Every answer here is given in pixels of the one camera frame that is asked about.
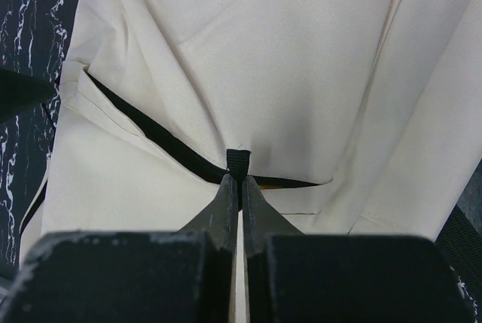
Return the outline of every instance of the black marble surface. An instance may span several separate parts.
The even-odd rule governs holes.
[[[60,74],[78,0],[0,0],[0,67],[54,81]],[[56,96],[0,125],[0,276],[18,267],[20,221],[52,153]]]

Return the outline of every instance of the cream garment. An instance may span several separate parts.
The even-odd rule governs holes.
[[[80,0],[41,232],[174,230],[217,185],[86,72],[316,233],[434,239],[482,157],[482,0]]]

